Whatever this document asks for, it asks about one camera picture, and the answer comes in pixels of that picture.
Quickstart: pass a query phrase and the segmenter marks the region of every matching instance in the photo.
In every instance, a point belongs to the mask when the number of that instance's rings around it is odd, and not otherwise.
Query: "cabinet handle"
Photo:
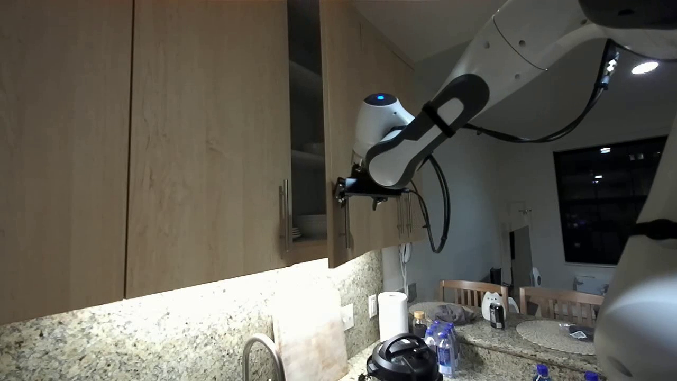
[[[287,206],[287,192],[284,186],[278,191],[280,196],[280,252],[285,254],[292,247],[292,213]]]
[[[352,258],[353,252],[353,234],[352,234],[352,215],[349,203],[338,203],[334,195],[332,199],[332,218],[334,218],[334,247],[331,252],[331,267],[338,267]]]

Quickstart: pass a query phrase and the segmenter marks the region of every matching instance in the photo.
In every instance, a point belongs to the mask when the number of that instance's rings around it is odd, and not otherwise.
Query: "bottle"
[[[459,369],[459,344],[456,344],[456,331],[453,325],[453,321],[448,321],[448,343],[451,343],[451,367],[453,367],[453,374],[456,373]]]
[[[415,318],[411,321],[411,333],[426,339],[426,331],[428,331],[428,323],[426,323],[426,313],[424,312],[415,312]]]
[[[438,319],[430,319],[426,336],[424,336],[426,344],[435,353],[438,353],[438,325],[440,325]]]
[[[551,379],[551,371],[546,363],[536,363],[536,371],[534,371],[534,381],[552,381]]]
[[[598,381],[597,373],[583,373],[583,381]]]
[[[445,381],[454,374],[454,346],[448,331],[442,331],[438,339],[438,371]]]
[[[490,304],[488,307],[488,315],[490,315],[490,325],[497,331],[506,331],[506,319],[503,319],[503,307],[502,304]]]

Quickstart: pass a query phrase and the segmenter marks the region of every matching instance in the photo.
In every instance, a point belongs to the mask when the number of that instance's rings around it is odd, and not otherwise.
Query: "wall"
[[[418,99],[430,99],[442,85],[448,64],[459,50],[447,50],[416,66]],[[438,286],[448,277],[483,279],[500,267],[506,242],[500,224],[500,185],[495,141],[470,131],[459,131],[434,154],[447,176],[451,192],[451,231],[440,254],[428,242],[412,245],[409,283],[416,283],[416,299],[438,296]],[[432,170],[424,170],[424,195],[432,213],[434,240],[440,240],[442,199]],[[400,290],[400,249],[383,254],[385,290]]]
[[[296,269],[323,273],[341,303],[353,303],[356,325],[345,333],[349,358],[378,339],[377,319],[365,318],[365,296],[380,291],[380,254],[338,269],[326,269],[326,261]],[[242,379],[242,346],[255,333],[271,336],[276,291],[289,273],[269,271],[0,325],[0,379]]]

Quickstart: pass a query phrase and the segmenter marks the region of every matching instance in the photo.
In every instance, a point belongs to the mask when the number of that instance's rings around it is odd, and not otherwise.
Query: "electrical outlet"
[[[356,325],[356,307],[353,307],[353,303],[341,307],[341,323],[342,323],[342,331],[349,331],[349,328]]]
[[[365,296],[365,315],[373,319],[378,315],[377,295]]]

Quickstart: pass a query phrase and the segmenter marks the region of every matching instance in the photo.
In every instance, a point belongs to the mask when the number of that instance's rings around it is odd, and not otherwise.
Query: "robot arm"
[[[641,6],[636,16],[624,15],[631,5]],[[391,95],[363,99],[357,117],[357,170],[352,177],[338,179],[342,195],[352,195],[352,191],[373,196],[403,192],[422,161],[447,137],[547,71],[555,62],[582,43],[612,35],[639,53],[675,58],[677,45],[671,30],[675,18],[671,23],[665,16],[675,10],[665,6],[658,0],[614,5],[600,0],[507,0],[467,45],[438,95],[416,117],[411,117]],[[615,30],[618,25],[666,30]]]

